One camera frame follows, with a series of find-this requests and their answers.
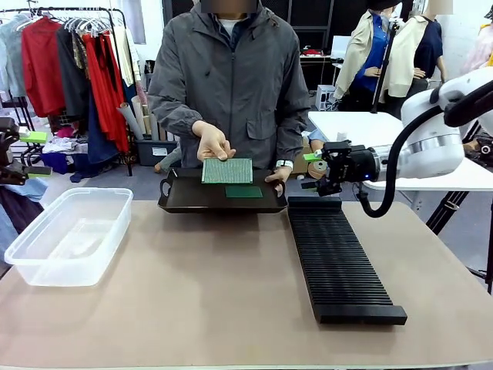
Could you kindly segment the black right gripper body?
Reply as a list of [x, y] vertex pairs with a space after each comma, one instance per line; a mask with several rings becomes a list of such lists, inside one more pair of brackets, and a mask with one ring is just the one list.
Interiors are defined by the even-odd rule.
[[349, 145], [348, 152], [342, 155], [342, 159], [342, 182], [375, 181], [380, 175], [380, 160], [372, 147]]

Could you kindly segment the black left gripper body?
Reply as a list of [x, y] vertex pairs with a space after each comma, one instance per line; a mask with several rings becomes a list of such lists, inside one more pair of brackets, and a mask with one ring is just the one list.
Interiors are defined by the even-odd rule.
[[1, 118], [1, 166], [6, 167], [13, 161], [10, 146], [19, 141], [19, 127], [12, 118]]

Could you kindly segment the person's left hand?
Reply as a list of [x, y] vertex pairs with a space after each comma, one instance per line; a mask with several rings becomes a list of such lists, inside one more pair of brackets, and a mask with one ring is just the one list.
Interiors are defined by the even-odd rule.
[[275, 171], [265, 178], [266, 183], [282, 182], [285, 183], [292, 173], [290, 166], [279, 166]]

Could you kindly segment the person's right hand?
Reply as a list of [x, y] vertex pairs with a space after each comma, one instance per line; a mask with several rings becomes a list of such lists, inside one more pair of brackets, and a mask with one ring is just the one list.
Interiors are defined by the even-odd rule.
[[224, 133], [212, 124], [197, 120], [192, 126], [193, 133], [200, 138], [197, 159], [216, 158], [226, 161], [234, 157], [236, 150], [232, 149]]

